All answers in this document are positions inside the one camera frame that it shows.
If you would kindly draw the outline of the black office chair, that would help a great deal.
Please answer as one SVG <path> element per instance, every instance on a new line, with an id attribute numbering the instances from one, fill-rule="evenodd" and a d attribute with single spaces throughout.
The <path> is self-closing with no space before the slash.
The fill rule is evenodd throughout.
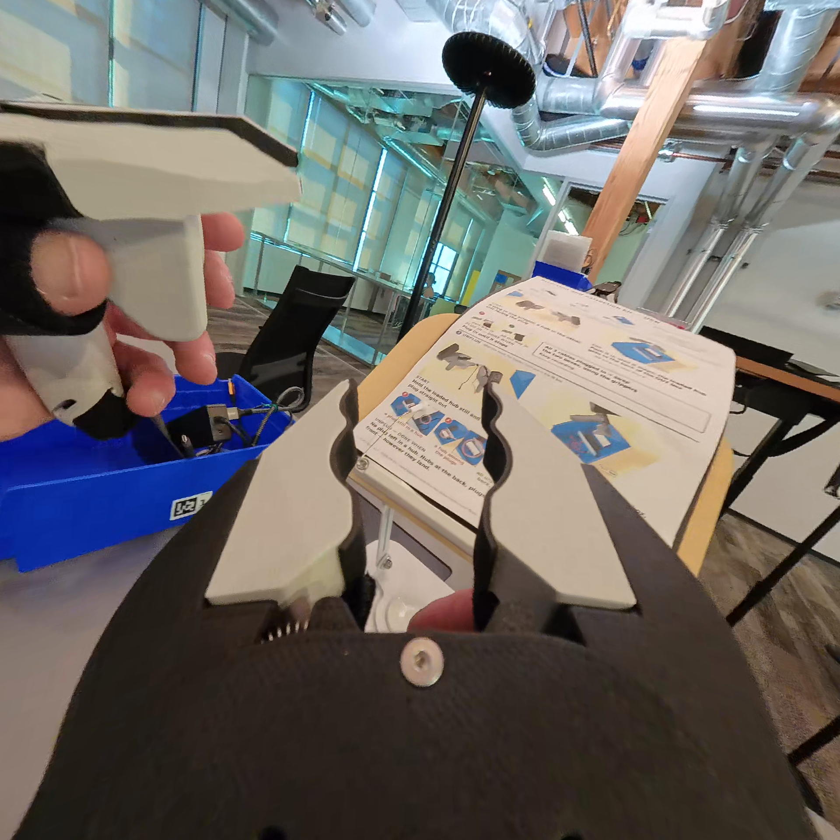
<path id="1" fill-rule="evenodd" d="M 302 396 L 292 408 L 296 413 L 305 410 L 312 399 L 316 349 L 353 285 L 351 276 L 296 266 L 247 351 L 217 354 L 217 378 L 227 380 L 239 375 L 270 401 L 297 387 Z"/>

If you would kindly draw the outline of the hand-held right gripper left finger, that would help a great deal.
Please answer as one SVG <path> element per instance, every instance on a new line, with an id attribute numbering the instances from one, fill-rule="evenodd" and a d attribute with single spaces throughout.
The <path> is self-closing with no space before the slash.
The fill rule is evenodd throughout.
<path id="1" fill-rule="evenodd" d="M 368 606 L 362 519 L 348 478 L 358 454 L 358 387 L 344 380 L 258 459 L 205 597 Z"/>

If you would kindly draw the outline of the instruction sheet on stand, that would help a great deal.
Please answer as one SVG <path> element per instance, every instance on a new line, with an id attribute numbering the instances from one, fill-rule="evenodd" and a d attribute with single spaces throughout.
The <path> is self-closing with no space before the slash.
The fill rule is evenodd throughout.
<path id="1" fill-rule="evenodd" d="M 397 343 L 376 370 L 367 377 L 367 384 L 377 377 L 380 398 L 383 398 L 407 376 L 415 363 L 425 355 L 455 320 L 454 314 L 441 314 L 428 318 L 411 328 L 407 336 Z M 676 548 L 678 556 L 695 576 L 699 576 L 707 556 L 731 476 L 732 449 L 723 438 L 700 487 L 682 539 Z"/>

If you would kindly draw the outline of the glass railing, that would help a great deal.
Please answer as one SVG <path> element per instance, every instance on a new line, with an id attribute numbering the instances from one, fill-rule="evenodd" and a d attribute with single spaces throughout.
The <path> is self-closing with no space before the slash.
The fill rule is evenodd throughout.
<path id="1" fill-rule="evenodd" d="M 315 249 L 251 232 L 243 268 L 245 294 L 263 308 L 275 308 L 293 270 L 300 266 L 351 279 L 349 296 L 323 337 L 361 362 L 381 363 L 396 345 L 401 329 L 397 310 L 411 293 L 380 272 L 354 269 L 350 263 Z"/>

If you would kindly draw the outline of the silver round duct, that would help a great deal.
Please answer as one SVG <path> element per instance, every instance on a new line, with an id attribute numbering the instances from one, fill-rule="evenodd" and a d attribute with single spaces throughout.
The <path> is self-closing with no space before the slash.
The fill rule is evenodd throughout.
<path id="1" fill-rule="evenodd" d="M 452 35 L 478 33 L 495 38 L 522 58 L 535 77 L 542 42 L 533 33 L 529 6 L 523 2 L 427 2 Z M 651 83 L 625 81 L 632 56 L 641 40 L 666 45 L 687 35 L 688 44 L 706 41 L 708 26 L 695 27 L 697 15 L 667 12 L 665 23 L 650 17 L 654 5 L 630 2 L 616 42 L 596 79 L 552 78 L 530 81 L 530 96 L 505 94 L 494 107 L 511 112 L 521 144 L 539 152 L 561 152 L 628 134 L 643 106 Z M 675 120 L 679 130 L 705 137 L 743 139 L 779 134 L 805 144 L 831 143 L 838 135 L 838 102 L 827 96 L 794 92 L 805 64 L 814 57 L 816 37 L 830 24 L 823 18 L 838 11 L 838 2 L 806 6 L 772 3 L 782 18 L 756 77 L 739 86 L 735 82 L 703 83 L 693 87 Z"/>

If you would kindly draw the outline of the white foam block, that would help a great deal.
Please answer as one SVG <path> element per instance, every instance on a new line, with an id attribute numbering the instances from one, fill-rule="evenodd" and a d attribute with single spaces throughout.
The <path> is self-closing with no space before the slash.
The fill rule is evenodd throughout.
<path id="1" fill-rule="evenodd" d="M 540 255 L 536 260 L 550 266 L 582 273 L 584 266 L 587 265 L 591 245 L 591 238 L 551 230 L 546 234 Z"/>

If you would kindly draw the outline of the blue plastic bin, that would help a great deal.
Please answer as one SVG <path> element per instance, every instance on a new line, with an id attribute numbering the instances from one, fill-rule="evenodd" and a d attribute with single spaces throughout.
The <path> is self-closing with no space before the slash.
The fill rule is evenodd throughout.
<path id="1" fill-rule="evenodd" d="M 179 456 L 148 419 L 108 441 L 53 421 L 4 442 L 1 559 L 28 572 L 186 524 L 291 423 L 274 413 L 257 446 L 232 434 L 209 455 L 187 432 L 193 458 Z"/>

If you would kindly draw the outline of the black pole stand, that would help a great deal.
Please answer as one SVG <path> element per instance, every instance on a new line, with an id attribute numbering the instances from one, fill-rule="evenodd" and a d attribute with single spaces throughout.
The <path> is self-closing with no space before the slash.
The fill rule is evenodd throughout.
<path id="1" fill-rule="evenodd" d="M 487 103 L 507 110 L 520 107 L 530 99 L 536 88 L 534 71 L 529 62 L 516 49 L 493 35 L 476 31 L 451 35 L 444 44 L 442 61 L 449 79 L 462 93 L 472 96 L 473 103 L 417 272 L 398 334 L 399 340 L 405 338 L 417 321 L 425 279 L 455 199 L 482 109 Z"/>

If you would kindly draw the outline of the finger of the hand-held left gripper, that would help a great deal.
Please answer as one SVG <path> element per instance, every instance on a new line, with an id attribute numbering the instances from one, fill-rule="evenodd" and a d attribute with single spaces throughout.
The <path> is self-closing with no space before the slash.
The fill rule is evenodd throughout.
<path id="1" fill-rule="evenodd" d="M 2 102 L 2 214 L 179 220 L 287 204 L 298 153 L 247 117 Z"/>

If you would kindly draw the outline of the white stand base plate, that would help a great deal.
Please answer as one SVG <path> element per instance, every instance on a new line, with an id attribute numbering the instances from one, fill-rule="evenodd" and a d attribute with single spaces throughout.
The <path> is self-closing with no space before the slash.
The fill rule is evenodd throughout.
<path id="1" fill-rule="evenodd" d="M 374 600 L 365 629 L 401 633 L 431 602 L 473 583 L 475 530 L 426 499 L 372 457 L 349 477 L 360 501 Z"/>

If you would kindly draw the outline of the small blue bin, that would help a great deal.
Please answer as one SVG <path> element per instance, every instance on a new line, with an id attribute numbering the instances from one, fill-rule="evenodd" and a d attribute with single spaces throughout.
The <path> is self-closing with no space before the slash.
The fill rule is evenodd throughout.
<path id="1" fill-rule="evenodd" d="M 592 289 L 592 283 L 585 274 L 540 260 L 534 262 L 532 278 L 551 280 L 575 291 L 587 292 Z"/>

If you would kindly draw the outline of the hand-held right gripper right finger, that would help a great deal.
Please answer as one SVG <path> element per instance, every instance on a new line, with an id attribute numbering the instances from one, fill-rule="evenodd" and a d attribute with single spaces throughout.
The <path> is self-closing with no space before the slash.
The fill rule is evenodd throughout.
<path id="1" fill-rule="evenodd" d="M 637 598 L 580 460 L 496 383 L 484 388 L 481 422 L 491 487 L 474 548 L 476 629 L 504 604 L 523 607 L 540 631 L 565 607 L 633 610 Z"/>

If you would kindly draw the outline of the wooden top desk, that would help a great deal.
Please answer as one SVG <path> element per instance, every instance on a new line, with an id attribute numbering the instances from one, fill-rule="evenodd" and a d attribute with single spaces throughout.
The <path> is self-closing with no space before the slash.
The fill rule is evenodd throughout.
<path id="1" fill-rule="evenodd" d="M 774 418 L 775 423 L 762 438 L 751 454 L 744 460 L 731 478 L 728 493 L 723 502 L 721 515 L 745 491 L 761 467 L 771 458 L 787 455 L 824 435 L 838 425 L 838 384 L 818 380 L 816 374 L 796 372 L 788 353 L 780 364 L 751 358 L 750 352 L 759 345 L 748 339 L 735 337 L 712 328 L 702 328 L 700 334 L 729 347 L 736 354 L 736 380 L 732 400 L 746 412 L 753 410 Z M 793 434 L 807 416 L 814 416 L 820 422 L 810 429 Z M 824 492 L 838 500 L 838 465 L 826 483 Z M 797 543 L 791 553 L 779 562 L 771 572 L 756 583 L 734 606 L 726 617 L 730 627 L 735 627 L 751 610 L 769 595 L 774 587 L 810 553 L 825 536 L 838 525 L 837 507 L 802 542 Z"/>

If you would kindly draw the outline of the person's left hand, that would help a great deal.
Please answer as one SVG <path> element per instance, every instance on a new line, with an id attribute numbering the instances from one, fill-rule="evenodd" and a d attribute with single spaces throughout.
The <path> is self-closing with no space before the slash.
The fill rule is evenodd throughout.
<path id="1" fill-rule="evenodd" d="M 206 304 L 231 308 L 235 287 L 224 255 L 241 248 L 245 230 L 232 213 L 203 216 Z M 99 308 L 110 297 L 112 268 L 106 252 L 92 239 L 42 224 L 2 217 L 2 303 L 13 282 L 23 281 L 41 309 L 76 317 Z M 126 390 L 130 410 L 142 417 L 162 412 L 175 393 L 174 375 L 156 353 L 118 340 L 119 334 L 142 340 L 144 331 L 119 308 L 108 305 L 103 321 Z M 53 418 L 19 368 L 5 340 L 1 343 L 1 439 L 14 439 Z"/>

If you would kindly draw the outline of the wooden post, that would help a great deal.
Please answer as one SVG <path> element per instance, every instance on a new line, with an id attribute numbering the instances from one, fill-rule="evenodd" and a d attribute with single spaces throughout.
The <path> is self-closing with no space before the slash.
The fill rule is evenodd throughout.
<path id="1" fill-rule="evenodd" d="M 584 228 L 589 273 L 596 282 L 638 194 L 683 108 L 706 40 L 671 38 L 660 50 L 645 99 Z"/>

